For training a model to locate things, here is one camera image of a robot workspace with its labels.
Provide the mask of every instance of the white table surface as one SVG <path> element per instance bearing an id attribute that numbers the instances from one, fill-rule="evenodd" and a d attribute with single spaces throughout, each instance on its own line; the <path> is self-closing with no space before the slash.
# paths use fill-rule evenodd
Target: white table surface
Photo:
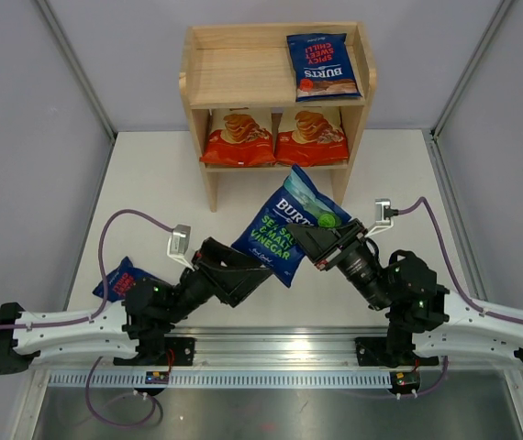
<path id="1" fill-rule="evenodd" d="M 318 189 L 331 195 L 328 171 L 309 173 Z M 220 177 L 218 209 L 211 213 L 188 132 L 119 133 L 95 216 L 86 240 L 68 310 L 95 308 L 92 289 L 100 281 L 98 238 L 115 211 L 133 208 L 169 226 L 192 227 L 191 244 L 198 248 L 207 237 L 230 245 L 249 224 L 287 171 L 231 172 Z M 465 286 L 448 218 L 445 214 L 427 147 L 419 130 L 366 130 L 351 175 L 345 208 L 367 226 L 373 223 L 373 201 L 390 198 L 405 208 L 419 196 L 430 201 L 446 238 L 449 255 Z M 105 264 L 109 272 L 129 256 L 136 267 L 175 284 L 183 268 L 166 257 L 168 234 L 134 215 L 120 216 L 109 228 Z M 426 210 L 397 217 L 395 227 L 374 237 L 381 260 L 396 249 L 409 249 L 438 272 L 438 282 L 452 288 Z M 387 325 L 384 313 L 367 308 L 366 301 L 334 269 L 319 272 L 303 260 L 290 289 L 275 277 L 268 279 L 236 309 L 212 298 L 181 326 L 300 327 Z"/>

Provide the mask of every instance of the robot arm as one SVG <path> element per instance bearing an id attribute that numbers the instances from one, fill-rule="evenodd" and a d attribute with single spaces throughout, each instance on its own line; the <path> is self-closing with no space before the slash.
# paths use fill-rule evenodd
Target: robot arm
<path id="1" fill-rule="evenodd" d="M 386 200 L 376 201 L 376 208 L 376 223 L 369 229 L 357 219 L 330 229 L 287 226 L 319 270 L 337 267 L 370 308 L 389 309 L 386 337 L 355 340 L 360 366 L 397 368 L 414 366 L 416 360 L 437 365 L 438 356 L 453 355 L 523 364 L 523 310 L 446 289 L 410 251 L 397 250 L 383 268 L 369 237 L 392 227 L 397 211 Z"/>
<path id="2" fill-rule="evenodd" d="M 176 260 L 186 252 L 189 228 L 172 233 L 168 254 Z M 208 238 L 195 252 L 177 285 L 142 279 L 127 292 L 125 301 L 113 302 L 94 319 L 94 311 L 62 313 L 25 312 L 16 302 L 0 308 L 0 374 L 24 371 L 30 365 L 78 363 L 97 356 L 113 357 L 115 365 L 167 365 L 167 349 L 178 353 L 176 365 L 190 365 L 193 338 L 168 333 L 200 305 L 216 296 L 236 307 L 272 273 L 259 261 Z M 78 324 L 61 325 L 78 320 Z"/>
<path id="3" fill-rule="evenodd" d="M 389 309 L 385 337 L 355 340 L 360 366 L 437 365 L 438 356 L 481 356 L 523 364 L 523 311 L 482 302 L 437 284 L 437 274 L 413 252 L 397 250 L 387 267 L 371 237 L 392 227 L 396 210 L 376 201 L 369 229 L 354 219 L 333 228 L 291 224 L 288 231 L 319 270 L 337 267 L 374 310 Z M 175 286 L 143 279 L 125 301 L 95 311 L 29 313 L 0 308 L 0 374 L 30 365 L 113 357 L 115 365 L 191 365 L 195 340 L 169 332 L 216 296 L 235 307 L 272 274 L 257 259 L 208 238 L 187 260 L 190 228 L 172 231 L 168 255 L 186 266 Z M 64 325 L 65 322 L 77 324 Z"/>

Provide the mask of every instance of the blue chip bag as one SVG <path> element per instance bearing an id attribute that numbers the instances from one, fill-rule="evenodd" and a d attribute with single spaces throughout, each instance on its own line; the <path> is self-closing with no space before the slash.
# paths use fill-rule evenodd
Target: blue chip bag
<path id="1" fill-rule="evenodd" d="M 286 37 L 296 73 L 296 101 L 361 96 L 355 82 L 345 34 Z"/>
<path id="2" fill-rule="evenodd" d="M 141 280 L 142 278 L 152 278 L 157 280 L 156 277 L 145 270 L 134 268 L 129 257 L 124 257 L 118 265 L 118 268 L 112 270 L 106 275 L 106 280 L 108 281 L 108 293 L 106 294 L 106 298 L 112 303 L 125 299 L 127 291 L 133 286 L 133 284 L 135 284 L 135 281 Z M 105 290 L 103 289 L 103 282 L 100 281 L 93 290 L 93 295 L 102 298 L 104 294 Z"/>
<path id="3" fill-rule="evenodd" d="M 261 261 L 290 287 L 305 253 L 285 226 L 299 223 L 334 227 L 350 220 L 349 214 L 321 194 L 305 172 L 294 165 L 284 184 L 272 194 L 232 247 Z"/>

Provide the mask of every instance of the white bracket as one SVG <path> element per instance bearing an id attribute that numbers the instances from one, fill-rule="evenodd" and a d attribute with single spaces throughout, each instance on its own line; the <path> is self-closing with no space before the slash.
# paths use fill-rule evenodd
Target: white bracket
<path id="1" fill-rule="evenodd" d="M 166 254 L 174 261 L 186 266 L 188 269 L 194 269 L 192 266 L 192 257 L 195 252 L 190 249 L 190 226 L 178 225 L 175 227 L 168 238 L 168 249 Z"/>
<path id="2" fill-rule="evenodd" d="M 391 209 L 390 199 L 375 199 L 375 223 L 368 228 L 366 237 L 375 236 L 383 231 L 387 231 L 394 226 L 394 219 L 391 215 L 386 216 L 386 210 Z"/>

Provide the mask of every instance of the chip bag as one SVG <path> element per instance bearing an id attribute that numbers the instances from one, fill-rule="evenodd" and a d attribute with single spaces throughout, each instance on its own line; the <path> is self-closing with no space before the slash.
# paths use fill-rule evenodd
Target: chip bag
<path id="1" fill-rule="evenodd" d="M 345 160 L 349 156 L 337 107 L 284 109 L 276 142 L 278 162 L 312 167 Z"/>
<path id="2" fill-rule="evenodd" d="M 285 226 L 298 223 L 334 227 L 350 220 L 349 214 L 320 193 L 305 172 L 294 165 L 284 184 L 261 207 L 232 247 L 261 261 L 290 287 L 305 253 Z"/>
<path id="3" fill-rule="evenodd" d="M 127 291 L 133 287 L 136 280 L 142 278 L 152 278 L 158 280 L 150 273 L 143 269 L 133 267 L 133 263 L 129 257 L 124 257 L 121 263 L 114 270 L 111 270 L 106 275 L 106 281 L 108 282 L 108 292 L 106 298 L 114 303 L 115 301 L 124 300 L 127 295 Z M 105 290 L 103 289 L 103 282 L 100 281 L 93 290 L 93 295 L 103 298 Z"/>
<path id="4" fill-rule="evenodd" d="M 361 96 L 345 37 L 345 34 L 286 37 L 296 73 L 296 101 Z"/>
<path id="5" fill-rule="evenodd" d="M 275 163 L 272 111 L 266 109 L 213 110 L 204 163 L 254 167 Z"/>

